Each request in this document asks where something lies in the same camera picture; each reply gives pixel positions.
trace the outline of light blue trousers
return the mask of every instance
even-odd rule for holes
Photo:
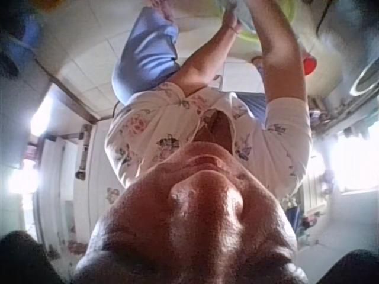
[[[134,93],[158,86],[179,70],[175,49],[178,34],[178,27],[164,19],[155,9],[142,9],[113,71],[113,89],[122,104],[126,105]],[[263,123],[265,95],[236,93]]]

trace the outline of bright window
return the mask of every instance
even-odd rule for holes
[[[368,132],[369,140],[340,136],[332,150],[332,168],[340,189],[358,191],[379,185],[379,122]]]

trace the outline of white floral top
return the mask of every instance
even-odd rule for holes
[[[278,199],[292,194],[305,175],[311,147],[307,104],[295,98],[267,105],[262,127],[235,93],[205,88],[189,97],[173,83],[133,95],[114,118],[105,151],[120,182],[130,182],[190,143],[203,114],[229,118],[233,154]]]

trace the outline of man's lips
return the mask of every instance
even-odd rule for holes
[[[185,167],[197,167],[197,166],[203,166],[207,164],[213,165],[222,171],[230,172],[230,168],[225,164],[224,161],[212,155],[199,155],[199,156],[193,157],[188,161]]]

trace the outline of woman's bare arm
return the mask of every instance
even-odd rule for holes
[[[267,101],[298,98],[307,101],[300,47],[274,0],[245,0],[262,44]]]
[[[188,58],[168,82],[178,85],[185,96],[207,87],[224,64],[239,30],[240,24],[232,8],[226,12],[223,25],[216,35]]]

